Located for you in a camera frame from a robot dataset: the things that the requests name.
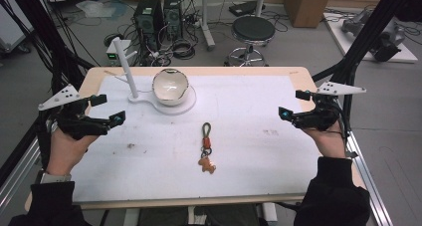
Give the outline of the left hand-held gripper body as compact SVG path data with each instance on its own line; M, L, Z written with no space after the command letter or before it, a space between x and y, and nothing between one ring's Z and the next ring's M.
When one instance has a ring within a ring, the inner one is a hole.
M74 139L81 139L86 135L106 135L110 129L108 119L87 116L88 107L91 107L88 98L82 98L76 88L68 84L39 104L38 110L46 119L48 131L52 131L56 124L62 132Z

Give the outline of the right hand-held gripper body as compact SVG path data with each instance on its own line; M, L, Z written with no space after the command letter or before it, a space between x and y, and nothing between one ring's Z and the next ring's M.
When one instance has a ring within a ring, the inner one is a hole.
M315 108L305 113L294 113L291 123L296 128L316 128L327 130L342 114L336 103L339 96L363 94L366 88L354 87L334 82L324 82L316 89L316 96L311 99Z

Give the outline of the white key hanger stand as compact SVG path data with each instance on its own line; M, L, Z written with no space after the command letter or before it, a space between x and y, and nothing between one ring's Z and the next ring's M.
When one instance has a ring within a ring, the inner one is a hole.
M130 88L128 100L131 103L150 104L159 113L166 115L180 115L193 109L197 100L196 92L184 73L172 68L160 70L151 81L151 89L141 91L136 87L134 76L127 61L136 54L136 51L126 55L120 37L115 37L111 43L116 49L123 68L122 80L128 83Z

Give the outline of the keychain with orange bear charm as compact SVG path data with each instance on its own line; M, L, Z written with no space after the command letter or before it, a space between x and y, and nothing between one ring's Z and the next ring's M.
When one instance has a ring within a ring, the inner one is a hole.
M212 153L211 147L211 123L204 122L202 125L202 147L201 155L198 164L201 166L203 172L213 174L216 170L216 165L210 160L209 155Z

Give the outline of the person's right hand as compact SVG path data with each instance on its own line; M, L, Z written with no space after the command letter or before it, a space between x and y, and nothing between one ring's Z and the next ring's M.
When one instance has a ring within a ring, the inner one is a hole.
M304 128L303 132L315 142L322 156L345 158L345 144L338 121L325 131L320 131L316 128Z

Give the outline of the person's left hand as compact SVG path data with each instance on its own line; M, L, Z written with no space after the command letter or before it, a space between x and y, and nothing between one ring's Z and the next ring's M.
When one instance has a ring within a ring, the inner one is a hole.
M57 127L51 136L50 159L46 171L55 176L70 175L89 146L98 139L97 135L87 135L76 140Z

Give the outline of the white power supply box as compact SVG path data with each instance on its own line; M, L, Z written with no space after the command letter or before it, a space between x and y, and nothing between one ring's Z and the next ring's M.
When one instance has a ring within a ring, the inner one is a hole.
M119 37L116 37L111 41L106 50L107 58L112 66L120 66L120 57L117 51L116 43L119 43L119 47L121 48L127 60L137 54L137 51L133 51L130 54L127 52L128 50L132 49L130 40L122 40Z

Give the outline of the white ceramic bowl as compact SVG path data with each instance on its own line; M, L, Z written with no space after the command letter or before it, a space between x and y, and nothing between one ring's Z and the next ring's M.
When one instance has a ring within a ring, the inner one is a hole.
M189 88L187 77L176 69L164 69L152 81L152 90L157 100L165 106L182 104Z

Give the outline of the silver wristwatch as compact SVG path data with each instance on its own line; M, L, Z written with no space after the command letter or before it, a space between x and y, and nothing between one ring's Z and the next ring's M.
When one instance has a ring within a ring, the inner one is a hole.
M67 174L67 175L53 175L53 174L50 174L47 171L45 171L42 174L40 183L41 184L45 184L45 183L69 182L71 179L72 179L72 175L71 174Z

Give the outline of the black round stool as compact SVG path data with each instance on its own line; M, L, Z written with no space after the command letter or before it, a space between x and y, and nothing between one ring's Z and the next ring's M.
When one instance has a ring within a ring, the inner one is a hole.
M237 18L231 27L232 36L245 47L236 48L231 51L224 62L230 67L257 67L261 64L267 67L268 64L256 46L267 46L275 36L274 25L262 17L243 16Z

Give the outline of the white table mat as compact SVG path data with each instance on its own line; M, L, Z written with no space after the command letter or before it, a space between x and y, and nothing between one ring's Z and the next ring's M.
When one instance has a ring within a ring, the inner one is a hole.
M316 175L318 151L278 109L301 106L287 76L192 76L192 110L159 113L128 101L128 85L115 77L101 84L106 104L92 117L125 111L124 124L90 147L74 168L77 202L193 199L302 194ZM213 174L198 160L202 125L211 123Z

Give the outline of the black metal stand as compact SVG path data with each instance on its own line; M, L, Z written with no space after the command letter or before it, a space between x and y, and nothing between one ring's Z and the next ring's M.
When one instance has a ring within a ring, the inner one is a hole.
M331 78L311 93L316 104L312 110L311 127L326 130L337 120L349 127L352 96L366 92L365 88L354 86L357 67L370 48L378 43L387 22L407 1L380 0L345 56L334 66L313 76L315 82L327 76Z
M55 94L67 84L79 90L85 79L84 71L93 64L79 57L64 42L48 11L40 0L15 0L34 32L23 24L6 0L0 5L36 48L45 67L52 73L51 90Z

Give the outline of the cardboard box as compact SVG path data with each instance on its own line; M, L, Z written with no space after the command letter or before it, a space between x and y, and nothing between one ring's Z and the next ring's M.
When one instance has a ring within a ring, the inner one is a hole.
M296 28L316 28L328 0L285 0L284 7Z

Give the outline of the white board with devices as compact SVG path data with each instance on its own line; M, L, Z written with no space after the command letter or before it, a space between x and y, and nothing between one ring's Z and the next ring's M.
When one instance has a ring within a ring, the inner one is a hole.
M359 13L328 9L323 19L344 55L365 45L364 61L416 63L418 58L403 44L405 29L394 18L374 24L372 13L367 8Z

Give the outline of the white table leg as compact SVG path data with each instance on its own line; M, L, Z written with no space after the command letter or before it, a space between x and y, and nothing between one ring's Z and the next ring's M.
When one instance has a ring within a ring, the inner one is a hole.
M215 48L215 42L208 26L208 0L202 0L202 17L200 20L200 27L206 42L207 50L212 51Z

